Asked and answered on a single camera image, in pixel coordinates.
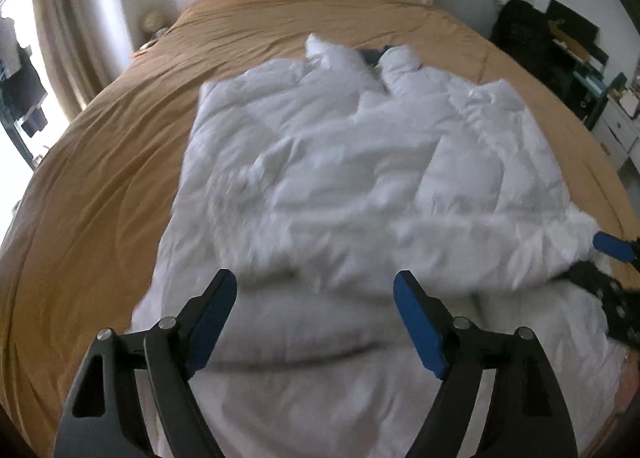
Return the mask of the person's right hand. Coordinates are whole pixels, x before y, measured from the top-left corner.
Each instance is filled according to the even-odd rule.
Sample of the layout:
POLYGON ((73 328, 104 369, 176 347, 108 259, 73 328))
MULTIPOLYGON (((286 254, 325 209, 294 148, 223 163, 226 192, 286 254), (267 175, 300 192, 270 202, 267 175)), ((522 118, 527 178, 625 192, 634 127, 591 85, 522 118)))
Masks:
POLYGON ((629 408, 639 389, 639 353, 630 351, 620 376, 620 385, 615 395, 615 412, 623 415, 629 408))

